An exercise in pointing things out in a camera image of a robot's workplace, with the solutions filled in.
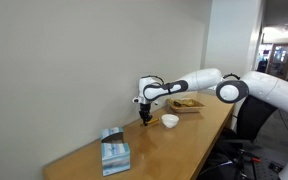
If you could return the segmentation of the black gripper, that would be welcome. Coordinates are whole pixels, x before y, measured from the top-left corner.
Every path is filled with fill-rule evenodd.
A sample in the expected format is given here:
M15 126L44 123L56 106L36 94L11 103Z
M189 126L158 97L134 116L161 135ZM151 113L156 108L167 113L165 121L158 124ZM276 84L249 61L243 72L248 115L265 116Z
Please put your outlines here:
M140 117L143 120L143 126L146 126L146 122L147 124L150 124L152 122L152 115L150 114L150 109L151 109L151 105L150 104L141 104L140 105Z

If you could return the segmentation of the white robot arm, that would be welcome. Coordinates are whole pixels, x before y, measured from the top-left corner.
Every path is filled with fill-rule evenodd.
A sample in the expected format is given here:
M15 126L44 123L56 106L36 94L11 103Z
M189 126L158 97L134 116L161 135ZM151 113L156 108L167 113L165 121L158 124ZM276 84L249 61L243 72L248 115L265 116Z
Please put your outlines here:
M169 94L213 89L224 103L242 101L237 118L237 134L243 139L253 140L271 114L280 109L288 113L288 81L269 74L250 71L239 77L222 75L216 68L191 72L175 82L158 82L152 75L139 80L139 95L133 98L140 105L140 116L144 123L152 119L151 103ZM288 180L288 162L278 173L280 180Z

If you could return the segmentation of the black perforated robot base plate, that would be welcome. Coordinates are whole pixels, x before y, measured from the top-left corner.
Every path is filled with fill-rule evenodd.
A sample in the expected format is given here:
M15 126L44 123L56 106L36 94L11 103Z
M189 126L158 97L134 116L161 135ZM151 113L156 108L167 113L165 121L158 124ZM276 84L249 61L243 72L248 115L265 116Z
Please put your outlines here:
M252 158L250 160L255 180L282 180L288 172L288 166L267 158Z

